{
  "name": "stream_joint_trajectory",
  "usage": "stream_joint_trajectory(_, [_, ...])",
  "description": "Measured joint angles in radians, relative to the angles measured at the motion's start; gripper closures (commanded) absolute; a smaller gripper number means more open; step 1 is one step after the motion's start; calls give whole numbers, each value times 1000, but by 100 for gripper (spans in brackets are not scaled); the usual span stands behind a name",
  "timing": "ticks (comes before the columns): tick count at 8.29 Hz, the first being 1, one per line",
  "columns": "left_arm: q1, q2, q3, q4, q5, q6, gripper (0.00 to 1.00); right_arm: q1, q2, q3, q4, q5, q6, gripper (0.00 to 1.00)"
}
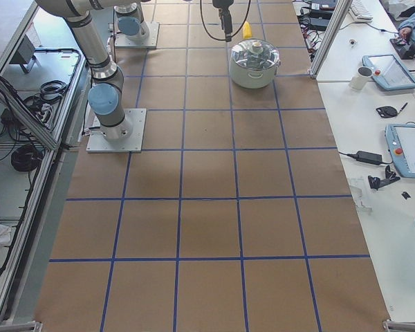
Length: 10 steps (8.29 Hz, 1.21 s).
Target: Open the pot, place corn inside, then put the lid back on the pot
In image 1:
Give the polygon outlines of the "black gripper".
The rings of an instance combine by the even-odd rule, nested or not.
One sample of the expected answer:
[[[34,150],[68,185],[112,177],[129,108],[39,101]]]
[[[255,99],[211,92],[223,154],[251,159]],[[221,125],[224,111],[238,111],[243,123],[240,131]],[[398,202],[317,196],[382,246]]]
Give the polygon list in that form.
[[[230,14],[230,6],[234,3],[233,0],[212,0],[212,5],[218,10],[219,18],[222,24],[231,24],[232,17]]]

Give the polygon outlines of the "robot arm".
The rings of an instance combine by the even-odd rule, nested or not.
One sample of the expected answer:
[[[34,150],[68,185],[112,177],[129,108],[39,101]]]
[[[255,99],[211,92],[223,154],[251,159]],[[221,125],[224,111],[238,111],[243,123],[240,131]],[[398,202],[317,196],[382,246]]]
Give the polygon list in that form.
[[[90,66],[94,85],[88,103],[107,140],[121,140],[136,133],[134,122],[122,106],[124,76],[109,54],[93,23],[92,10],[112,7],[120,32],[128,37],[147,37],[139,1],[38,1],[46,12],[64,19]]]
[[[203,9],[202,9],[202,1],[199,4],[200,16],[203,28],[208,36],[217,41],[225,41],[231,42],[232,41],[232,17],[229,11],[230,6],[234,3],[234,1],[212,1],[212,5],[218,10],[219,12],[219,19],[221,22],[221,29],[224,31],[225,38],[219,39],[213,37],[207,30],[204,18],[203,18]],[[119,31],[126,35],[127,37],[134,38],[134,37],[146,37],[149,32],[147,31],[147,24],[145,23],[144,16],[141,9],[140,1],[136,1],[130,3],[128,5],[120,5],[113,7],[116,18],[117,18],[117,25]]]

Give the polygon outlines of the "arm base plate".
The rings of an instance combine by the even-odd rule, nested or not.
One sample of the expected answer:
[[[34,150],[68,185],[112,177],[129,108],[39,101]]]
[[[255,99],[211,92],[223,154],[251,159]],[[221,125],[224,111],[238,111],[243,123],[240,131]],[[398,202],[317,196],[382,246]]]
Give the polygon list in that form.
[[[146,109],[125,109],[124,122],[117,127],[101,127],[95,116],[86,146],[89,153],[141,152],[144,138]]]
[[[119,19],[116,48],[156,48],[158,41],[158,22],[139,22],[135,19]]]

